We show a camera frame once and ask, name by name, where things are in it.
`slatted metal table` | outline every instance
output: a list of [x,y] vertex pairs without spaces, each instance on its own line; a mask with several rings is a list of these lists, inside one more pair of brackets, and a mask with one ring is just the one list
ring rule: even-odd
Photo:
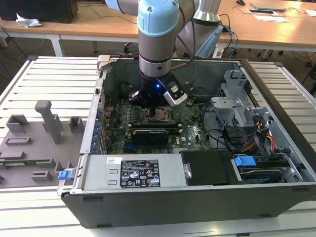
[[[51,100],[60,120],[87,118],[95,81],[96,58],[39,57],[27,61],[0,96],[0,139],[12,114],[41,120],[37,100]],[[282,66],[251,63],[310,144],[316,149],[316,101]],[[256,91],[255,98],[265,106]],[[251,236],[310,237],[316,233],[316,202],[300,203],[277,218],[88,230],[68,210],[57,187],[0,189],[0,236]]]

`gray 3d printed part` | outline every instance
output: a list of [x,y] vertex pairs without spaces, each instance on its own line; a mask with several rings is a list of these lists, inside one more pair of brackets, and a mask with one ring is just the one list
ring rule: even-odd
[[17,138],[7,138],[4,142],[10,145],[21,145],[21,144],[30,144],[32,142],[30,137],[17,137]]
[[28,121],[24,115],[11,115],[6,126],[12,133],[24,133],[23,125],[27,125]]
[[58,162],[56,163],[54,172],[55,172],[55,173],[59,173],[60,171],[63,171],[63,170],[64,170],[64,168],[62,167],[61,163],[58,161]]
[[[40,104],[39,111],[44,116],[51,113],[46,110],[50,104],[49,101]],[[73,117],[70,125],[68,121],[60,122],[58,115],[53,114],[49,121],[53,121],[53,127],[61,135],[58,144],[47,123],[28,122],[23,115],[11,116],[9,131],[0,145],[0,170],[5,178],[0,188],[54,186],[58,184],[61,170],[78,163],[86,122],[81,117]]]
[[31,179],[33,179],[35,182],[41,182],[41,181],[52,181],[53,177],[51,176],[48,170],[33,171]]
[[15,160],[15,159],[24,159],[25,153],[24,152],[2,152],[0,154],[0,160]]
[[56,162],[53,158],[49,159],[48,161],[38,161],[36,162],[36,165],[41,168],[47,168],[47,167],[55,167]]
[[84,132],[84,126],[81,117],[70,117],[68,124],[71,132]]
[[49,100],[38,100],[35,105],[36,112],[39,112],[45,121],[45,126],[48,128],[51,137],[54,140],[55,144],[61,142],[61,133],[59,126],[54,119],[53,114],[51,113],[51,102]]

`circuit board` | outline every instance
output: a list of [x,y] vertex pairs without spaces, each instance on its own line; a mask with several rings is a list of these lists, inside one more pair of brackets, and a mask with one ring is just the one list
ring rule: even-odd
[[[106,127],[111,136],[108,153],[165,154],[182,150],[208,150],[211,148],[210,143],[200,123],[202,107],[203,104],[158,107],[157,118],[150,118],[148,110],[132,106],[128,100],[120,100],[105,107]],[[154,146],[134,145],[133,131],[139,129],[167,130],[168,142]]]

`motherboard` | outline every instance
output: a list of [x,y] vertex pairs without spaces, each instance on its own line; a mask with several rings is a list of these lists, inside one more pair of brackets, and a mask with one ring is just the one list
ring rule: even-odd
[[167,154],[211,149],[203,131],[204,104],[142,109],[127,99],[105,105],[108,154]]

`power supply label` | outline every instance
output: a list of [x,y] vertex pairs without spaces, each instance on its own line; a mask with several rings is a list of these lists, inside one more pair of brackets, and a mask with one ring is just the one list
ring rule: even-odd
[[120,170],[120,186],[124,189],[160,187],[157,159],[122,160]]

